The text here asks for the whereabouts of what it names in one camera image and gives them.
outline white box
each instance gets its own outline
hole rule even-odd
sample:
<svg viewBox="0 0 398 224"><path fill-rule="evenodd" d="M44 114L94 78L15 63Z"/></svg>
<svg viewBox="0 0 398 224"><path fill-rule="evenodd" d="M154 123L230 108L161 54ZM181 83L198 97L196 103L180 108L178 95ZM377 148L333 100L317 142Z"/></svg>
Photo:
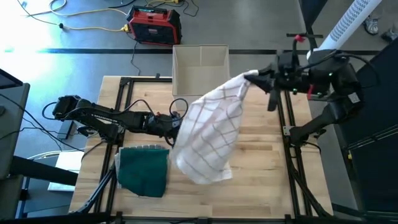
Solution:
<svg viewBox="0 0 398 224"><path fill-rule="evenodd" d="M227 45L174 45L173 97L190 105L230 79ZM175 102L178 110L185 103Z"/></svg>

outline white checkered towel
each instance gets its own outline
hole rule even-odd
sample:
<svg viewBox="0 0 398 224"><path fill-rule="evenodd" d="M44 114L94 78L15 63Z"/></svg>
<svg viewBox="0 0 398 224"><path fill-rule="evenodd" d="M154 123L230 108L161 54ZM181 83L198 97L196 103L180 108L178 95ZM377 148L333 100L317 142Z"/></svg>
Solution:
<svg viewBox="0 0 398 224"><path fill-rule="evenodd" d="M174 164L197 184L232 178L228 159L238 138L242 102L250 83L244 75L230 79L193 102L172 149Z"/></svg>

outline yellow cable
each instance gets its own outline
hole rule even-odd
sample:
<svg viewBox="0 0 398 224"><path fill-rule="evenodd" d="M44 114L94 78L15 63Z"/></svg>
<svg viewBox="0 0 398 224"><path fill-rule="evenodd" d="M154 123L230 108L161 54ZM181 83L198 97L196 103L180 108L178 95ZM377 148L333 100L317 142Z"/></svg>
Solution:
<svg viewBox="0 0 398 224"><path fill-rule="evenodd" d="M50 11L51 11L52 13L54 13L54 14L56 14L56 15L59 15L59 16L77 16L77 15L81 15L81 14L87 14L87 13L92 13L92 12L102 12L102 11L109 11L109 10L111 10L111 11L117 11L117 12L123 13L125 16L127 15L125 12L120 11L119 9L110 9L110 8L107 8L107 9L95 9L95 10L84 11L84 12L76 12L76 13L72 13L72 14L62 14L62 13L57 13L57 12L55 12L55 11L52 9L52 4L53 4L55 1L56 1L56 0L51 0L51 1L50 1L50 3L49 3L49 8L50 8Z"/></svg>
<svg viewBox="0 0 398 224"><path fill-rule="evenodd" d="M174 1L154 0L154 1L150 1L146 6L149 6L153 2L174 2Z"/></svg>
<svg viewBox="0 0 398 224"><path fill-rule="evenodd" d="M119 29L119 30L112 30L112 29L107 29L104 27L68 27L68 26L64 26L67 29L71 29L71 30L89 30L89 29L101 29L101 30L106 30L106 31L110 31L110 32L124 32L123 29Z"/></svg>

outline towel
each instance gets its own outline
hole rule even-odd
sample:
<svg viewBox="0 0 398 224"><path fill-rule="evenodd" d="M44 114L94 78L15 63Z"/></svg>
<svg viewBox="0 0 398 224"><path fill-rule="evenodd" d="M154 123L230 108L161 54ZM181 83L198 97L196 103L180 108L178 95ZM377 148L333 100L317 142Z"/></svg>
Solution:
<svg viewBox="0 0 398 224"><path fill-rule="evenodd" d="M244 75L258 75L258 70L242 73L194 101L181 124L171 160L197 184L232 178L228 159L250 86Z"/></svg>
<svg viewBox="0 0 398 224"><path fill-rule="evenodd" d="M139 196L162 197L169 150L159 145L120 148L115 156L118 182Z"/></svg>

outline portable generator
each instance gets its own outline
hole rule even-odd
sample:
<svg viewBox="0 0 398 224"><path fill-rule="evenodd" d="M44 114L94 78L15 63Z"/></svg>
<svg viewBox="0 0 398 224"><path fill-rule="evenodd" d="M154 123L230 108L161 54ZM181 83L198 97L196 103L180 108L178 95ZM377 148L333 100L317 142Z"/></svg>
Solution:
<svg viewBox="0 0 398 224"><path fill-rule="evenodd" d="M181 42L180 14L175 10L133 6L126 19L140 43L170 46Z"/></svg>

